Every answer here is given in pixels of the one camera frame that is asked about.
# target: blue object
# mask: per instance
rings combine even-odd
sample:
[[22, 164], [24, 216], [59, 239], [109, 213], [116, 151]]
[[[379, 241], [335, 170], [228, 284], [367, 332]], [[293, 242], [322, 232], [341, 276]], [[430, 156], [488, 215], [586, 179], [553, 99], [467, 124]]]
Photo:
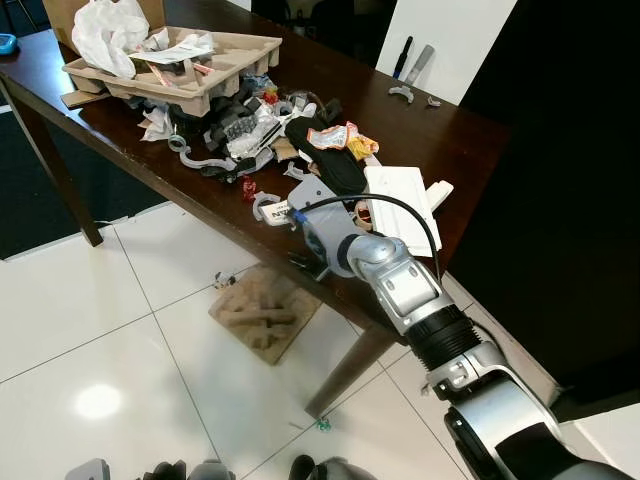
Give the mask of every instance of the blue object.
[[0, 33], [0, 55], [11, 55], [17, 45], [18, 39], [15, 35]]

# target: cardboard piece on floor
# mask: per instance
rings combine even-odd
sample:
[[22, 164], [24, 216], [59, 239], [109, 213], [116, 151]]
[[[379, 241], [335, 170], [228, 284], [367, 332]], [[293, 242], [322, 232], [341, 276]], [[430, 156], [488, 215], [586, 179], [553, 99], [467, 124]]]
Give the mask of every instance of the cardboard piece on floor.
[[265, 362], [275, 365], [320, 303], [275, 270], [257, 265], [225, 289], [209, 315]]
[[60, 98], [67, 106], [69, 110], [72, 108], [81, 107], [87, 103], [97, 102], [98, 100], [102, 100], [103, 98], [110, 97], [111, 94], [109, 92], [103, 93], [89, 93], [83, 92], [82, 90], [76, 90], [71, 93], [65, 93], [64, 95], [60, 95]]

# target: white plastic bag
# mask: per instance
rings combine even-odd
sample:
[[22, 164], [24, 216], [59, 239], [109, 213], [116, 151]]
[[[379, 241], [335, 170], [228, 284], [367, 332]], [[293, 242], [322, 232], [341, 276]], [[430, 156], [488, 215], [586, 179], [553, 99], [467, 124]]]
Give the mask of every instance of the white plastic bag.
[[76, 12], [71, 39], [89, 65], [133, 78], [136, 70], [127, 53], [148, 33], [149, 22], [136, 0], [90, 0]]

